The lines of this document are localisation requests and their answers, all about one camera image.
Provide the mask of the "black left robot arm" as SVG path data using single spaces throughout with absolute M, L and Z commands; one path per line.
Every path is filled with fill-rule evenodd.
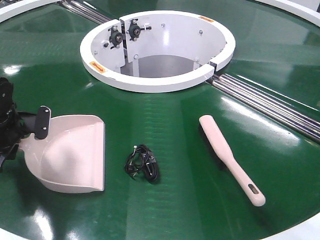
M 0 169 L 4 162 L 16 157 L 19 143 L 35 132 L 36 114 L 17 111 L 13 101 L 14 84 L 0 78 Z

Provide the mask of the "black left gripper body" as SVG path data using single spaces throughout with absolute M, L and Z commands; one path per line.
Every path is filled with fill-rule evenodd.
M 21 139 L 34 133 L 36 114 L 26 111 L 16 111 L 13 102 L 7 110 L 0 111 L 0 172 L 6 160 L 14 160 Z

